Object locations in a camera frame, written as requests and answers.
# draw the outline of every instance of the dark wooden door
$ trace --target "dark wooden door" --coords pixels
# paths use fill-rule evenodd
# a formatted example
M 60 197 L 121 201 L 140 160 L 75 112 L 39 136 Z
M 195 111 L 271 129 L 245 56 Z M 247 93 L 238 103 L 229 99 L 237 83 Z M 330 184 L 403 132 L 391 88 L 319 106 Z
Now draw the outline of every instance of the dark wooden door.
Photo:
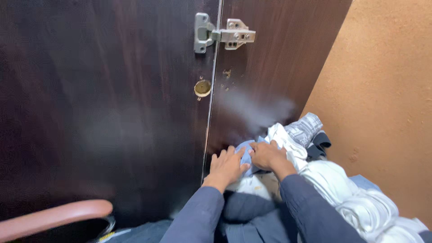
M 0 2 L 0 220 L 83 199 L 119 227 L 167 218 L 200 186 L 214 0 Z
M 220 28 L 241 19 L 256 38 L 235 51 L 219 46 L 208 155 L 299 118 L 351 2 L 224 0 Z

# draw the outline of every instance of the hand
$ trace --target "hand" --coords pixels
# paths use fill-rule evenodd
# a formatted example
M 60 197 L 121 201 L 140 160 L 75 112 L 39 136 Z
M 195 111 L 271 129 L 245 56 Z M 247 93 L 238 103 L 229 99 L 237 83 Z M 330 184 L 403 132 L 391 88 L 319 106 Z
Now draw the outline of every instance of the hand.
M 250 143 L 253 150 L 249 150 L 252 163 L 263 170 L 271 170 L 282 181 L 285 177 L 296 174 L 293 164 L 286 158 L 286 149 L 277 148 L 277 142 L 272 140 L 270 144 L 265 142 Z
M 246 148 L 243 147 L 238 153 L 234 153 L 234 150 L 233 146 L 229 146 L 228 151 L 220 152 L 219 158 L 216 154 L 212 155 L 210 174 L 204 178 L 201 187 L 212 186 L 223 194 L 229 184 L 235 182 L 243 172 L 251 167 L 250 164 L 240 166 L 240 159 Z

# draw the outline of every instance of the door hinge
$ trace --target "door hinge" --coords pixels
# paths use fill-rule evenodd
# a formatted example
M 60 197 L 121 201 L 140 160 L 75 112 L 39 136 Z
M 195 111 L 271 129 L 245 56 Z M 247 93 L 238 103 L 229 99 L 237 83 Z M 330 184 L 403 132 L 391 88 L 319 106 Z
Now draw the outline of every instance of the door hinge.
M 215 41 L 225 42 L 226 50 L 235 50 L 246 42 L 255 41 L 255 31 L 249 30 L 240 19 L 227 19 L 226 29 L 217 30 L 209 15 L 195 15 L 195 52 L 206 53 L 207 46 Z

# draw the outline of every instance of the pile of clothes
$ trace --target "pile of clothes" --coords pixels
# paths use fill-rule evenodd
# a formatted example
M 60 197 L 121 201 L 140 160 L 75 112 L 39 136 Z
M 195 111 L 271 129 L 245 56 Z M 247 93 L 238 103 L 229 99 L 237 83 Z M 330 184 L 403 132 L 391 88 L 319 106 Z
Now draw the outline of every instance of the pile of clothes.
M 308 113 L 288 126 L 273 125 L 268 128 L 267 137 L 260 137 L 258 142 L 275 140 L 278 147 L 285 148 L 287 159 L 297 173 L 367 242 L 429 242 L 428 228 L 417 218 L 399 217 L 397 206 L 377 185 L 361 175 L 349 178 L 342 167 L 327 161 L 325 150 L 331 143 L 321 130 L 322 126 L 316 115 Z M 250 142 L 253 141 L 240 144 L 236 150 L 249 146 Z M 251 164 L 248 153 L 241 163 Z M 295 222 L 292 218 L 283 218 L 289 213 L 283 213 L 286 207 L 280 206 L 279 184 L 273 173 L 251 166 L 244 177 L 227 190 L 231 192 L 224 195 L 226 204 L 220 230 L 228 242 L 256 242 L 256 239 L 285 242 L 296 235 L 287 232 L 287 229 L 296 230 Z M 301 241 L 300 237 L 289 240 Z

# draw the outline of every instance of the person's right hand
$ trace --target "person's right hand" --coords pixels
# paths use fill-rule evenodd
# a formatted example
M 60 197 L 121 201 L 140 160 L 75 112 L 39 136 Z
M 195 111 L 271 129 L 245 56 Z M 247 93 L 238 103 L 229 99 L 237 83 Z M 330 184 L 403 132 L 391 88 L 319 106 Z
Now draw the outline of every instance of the person's right hand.
M 277 142 L 272 140 L 270 144 L 265 142 L 250 143 L 253 150 L 249 150 L 252 163 L 263 170 L 271 170 L 279 181 L 285 177 L 296 174 L 293 164 L 286 158 L 286 149 L 277 148 Z

